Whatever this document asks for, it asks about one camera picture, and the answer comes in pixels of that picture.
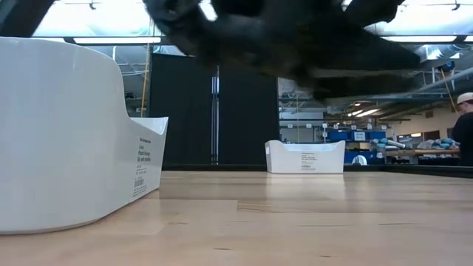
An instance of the blue object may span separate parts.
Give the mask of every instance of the blue object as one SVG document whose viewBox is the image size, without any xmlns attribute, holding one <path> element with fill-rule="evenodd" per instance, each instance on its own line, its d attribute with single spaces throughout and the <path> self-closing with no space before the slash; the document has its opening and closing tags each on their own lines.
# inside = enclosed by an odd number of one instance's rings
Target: blue object
<svg viewBox="0 0 473 266">
<path fill-rule="evenodd" d="M 328 132 L 327 138 L 330 141 L 349 140 L 348 132 L 338 132 L 338 131 Z"/>
<path fill-rule="evenodd" d="M 450 144 L 448 144 L 448 143 L 441 143 L 441 144 L 439 144 L 439 146 L 441 148 L 444 148 L 444 149 L 450 149 Z"/>
<path fill-rule="evenodd" d="M 367 139 L 374 140 L 374 139 L 383 139 L 386 138 L 386 132 L 367 132 Z"/>
<path fill-rule="evenodd" d="M 443 140 L 442 140 L 442 143 L 452 144 L 452 143 L 453 143 L 453 139 L 451 139 L 451 138 L 443 139 Z"/>
<path fill-rule="evenodd" d="M 365 158 L 367 158 L 368 164 L 376 159 L 376 151 L 360 151 L 359 155 L 363 155 Z"/>
<path fill-rule="evenodd" d="M 351 164 L 353 159 L 359 155 L 359 151 L 345 151 L 344 163 Z"/>
</svg>

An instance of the wood grain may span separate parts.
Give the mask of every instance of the wood grain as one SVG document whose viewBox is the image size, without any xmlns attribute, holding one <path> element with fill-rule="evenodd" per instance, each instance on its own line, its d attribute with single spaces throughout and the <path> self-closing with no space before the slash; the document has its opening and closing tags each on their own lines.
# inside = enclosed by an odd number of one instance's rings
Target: wood grain
<svg viewBox="0 0 473 266">
<path fill-rule="evenodd" d="M 472 180 L 165 172 L 95 224 L 1 236 L 0 265 L 470 265 L 472 224 Z"/>
</svg>

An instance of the wall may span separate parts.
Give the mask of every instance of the wall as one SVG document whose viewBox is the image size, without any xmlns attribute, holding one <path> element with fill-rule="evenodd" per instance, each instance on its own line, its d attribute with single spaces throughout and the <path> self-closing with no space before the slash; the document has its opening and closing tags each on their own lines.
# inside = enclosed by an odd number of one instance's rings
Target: wall
<svg viewBox="0 0 473 266">
<path fill-rule="evenodd" d="M 322 119 L 324 119 L 323 112 L 279 112 L 279 119 L 286 121 L 279 121 L 280 126 L 287 126 L 292 124 L 293 126 L 306 126 L 306 124 L 312 124 L 312 126 L 321 126 Z"/>
<path fill-rule="evenodd" d="M 313 129 L 280 129 L 282 140 L 287 138 L 292 143 L 313 143 Z"/>
<path fill-rule="evenodd" d="M 403 118 L 409 118 L 411 121 L 390 124 L 396 135 L 439 130 L 440 138 L 446 138 L 447 129 L 455 125 L 458 116 L 449 108 L 439 108 L 434 109 L 434 117 L 431 118 L 426 118 L 425 112 L 422 115 L 411 115 Z"/>
</svg>

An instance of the black backdrop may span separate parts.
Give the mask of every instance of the black backdrop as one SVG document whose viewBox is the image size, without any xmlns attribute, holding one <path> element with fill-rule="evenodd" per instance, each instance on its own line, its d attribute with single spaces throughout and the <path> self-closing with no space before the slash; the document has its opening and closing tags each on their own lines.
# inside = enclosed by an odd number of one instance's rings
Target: black backdrop
<svg viewBox="0 0 473 266">
<path fill-rule="evenodd" d="M 265 143 L 279 139 L 277 79 L 220 66 L 219 163 L 265 165 Z"/>
<path fill-rule="evenodd" d="M 152 55 L 149 117 L 169 117 L 163 167 L 211 164 L 211 80 L 193 58 Z"/>
</svg>

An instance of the ceiling light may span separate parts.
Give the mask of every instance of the ceiling light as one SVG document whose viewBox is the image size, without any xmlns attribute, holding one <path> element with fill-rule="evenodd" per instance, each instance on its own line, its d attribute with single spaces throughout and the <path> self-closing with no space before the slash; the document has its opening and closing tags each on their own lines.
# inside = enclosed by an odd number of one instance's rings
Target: ceiling light
<svg viewBox="0 0 473 266">
<path fill-rule="evenodd" d="M 58 42 L 66 42 L 63 38 L 35 38 L 33 37 L 32 39 L 35 39 L 35 40 L 45 40 L 45 41 L 58 41 Z"/>
<path fill-rule="evenodd" d="M 212 4 L 210 1 L 201 1 L 199 4 L 200 9 L 204 13 L 205 18 L 208 21 L 216 21 L 218 18 L 217 13 L 215 12 L 214 7 L 212 7 Z"/>
<path fill-rule="evenodd" d="M 429 42 L 451 42 L 451 41 L 454 41 L 457 38 L 457 36 L 451 36 L 451 35 L 440 35 L 440 36 L 384 36 L 382 38 L 385 39 L 385 40 L 388 40 L 388 41 L 395 41 L 395 42 L 429 43 Z"/>
<path fill-rule="evenodd" d="M 76 44 L 155 44 L 161 37 L 74 38 Z"/>
<path fill-rule="evenodd" d="M 366 111 L 364 113 L 357 115 L 356 117 L 363 117 L 363 116 L 371 115 L 372 113 L 377 112 L 377 111 L 379 111 L 379 109 L 371 109 L 369 111 Z"/>
<path fill-rule="evenodd" d="M 357 114 L 359 114 L 359 113 L 361 113 L 361 112 L 363 112 L 363 110 L 358 110 L 358 111 L 356 111 L 356 112 L 349 113 L 349 114 L 348 114 L 348 117 L 351 117 L 351 116 L 353 116 L 353 115 L 357 115 Z"/>
</svg>

